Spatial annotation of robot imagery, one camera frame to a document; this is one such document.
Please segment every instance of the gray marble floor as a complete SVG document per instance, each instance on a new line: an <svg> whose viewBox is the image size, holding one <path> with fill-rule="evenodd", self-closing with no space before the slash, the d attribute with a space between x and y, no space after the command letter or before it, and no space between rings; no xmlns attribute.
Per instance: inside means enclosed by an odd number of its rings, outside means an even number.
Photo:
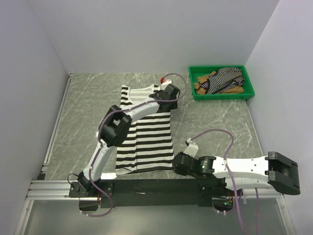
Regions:
<svg viewBox="0 0 313 235"><path fill-rule="evenodd" d="M108 109L119 104L122 84L131 88L145 88L159 84L165 73L78 73L71 78L68 94L51 149L46 180L64 180L70 173L79 173L89 162L97 145L96 131ZM262 155L260 145L244 100L194 101L188 73L181 73L188 84L188 92L172 111L171 131L175 154L186 148L185 141L211 128L228 130L235 142L229 158L254 158ZM181 91L183 82L172 76ZM197 156L223 156L230 143L225 133L211 132L196 140ZM114 172L114 152L104 172ZM120 176L124 179L183 178L170 171Z"/></svg>

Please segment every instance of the tan cloth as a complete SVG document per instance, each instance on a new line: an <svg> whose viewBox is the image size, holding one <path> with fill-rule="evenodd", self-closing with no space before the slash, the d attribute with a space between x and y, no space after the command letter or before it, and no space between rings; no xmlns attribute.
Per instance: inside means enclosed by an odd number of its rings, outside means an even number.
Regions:
<svg viewBox="0 0 313 235"><path fill-rule="evenodd" d="M210 75L214 76L216 74L215 71L211 72ZM201 77L198 77L198 82L194 82L194 88L196 89L196 93L197 94L205 94L205 89L203 87L200 87L199 83L203 83L206 82L208 79L209 75L204 75ZM219 93L219 94L239 94L239 93L243 93L244 89L240 86L238 87L234 87L232 89L229 89L227 91L224 91L223 93Z"/></svg>

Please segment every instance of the white wall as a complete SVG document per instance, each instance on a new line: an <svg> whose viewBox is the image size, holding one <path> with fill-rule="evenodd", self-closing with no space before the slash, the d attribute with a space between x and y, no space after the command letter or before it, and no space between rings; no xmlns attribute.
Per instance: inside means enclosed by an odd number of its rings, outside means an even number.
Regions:
<svg viewBox="0 0 313 235"><path fill-rule="evenodd" d="M245 64L278 0L28 0L69 72Z"/></svg>
<svg viewBox="0 0 313 235"><path fill-rule="evenodd" d="M287 196L299 235L313 234L313 1L281 0L246 68L249 108L263 151L299 165L300 196Z"/></svg>
<svg viewBox="0 0 313 235"><path fill-rule="evenodd" d="M26 0L0 1L0 228L13 234L40 173L67 75Z"/></svg>

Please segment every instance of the green plastic bin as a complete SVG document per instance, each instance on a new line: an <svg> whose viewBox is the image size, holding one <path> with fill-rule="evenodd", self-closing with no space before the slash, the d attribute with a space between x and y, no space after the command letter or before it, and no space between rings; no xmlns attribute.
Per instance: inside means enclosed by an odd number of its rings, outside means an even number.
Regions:
<svg viewBox="0 0 313 235"><path fill-rule="evenodd" d="M225 67L236 67L241 69L245 78L244 92L241 94L197 94L194 88L194 82L198 82L197 77L210 74ZM223 65L223 66L190 66L189 77L191 81L192 95L194 100L213 100L213 99L250 99L254 96L254 89L250 82L246 69L242 65Z"/></svg>

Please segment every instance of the striped cloth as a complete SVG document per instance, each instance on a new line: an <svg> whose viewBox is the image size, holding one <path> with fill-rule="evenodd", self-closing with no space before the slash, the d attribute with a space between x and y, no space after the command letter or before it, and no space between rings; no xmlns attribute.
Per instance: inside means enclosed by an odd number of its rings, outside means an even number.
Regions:
<svg viewBox="0 0 313 235"><path fill-rule="evenodd" d="M157 85L136 90L123 85L120 107L125 109L138 104L159 90ZM172 169L174 151L170 114L148 115L131 124L125 141L117 148L117 175Z"/></svg>
<svg viewBox="0 0 313 235"><path fill-rule="evenodd" d="M206 90L206 94L216 94L244 84L242 71L236 67L227 67L219 69L215 75L209 74L208 80L199 85Z"/></svg>

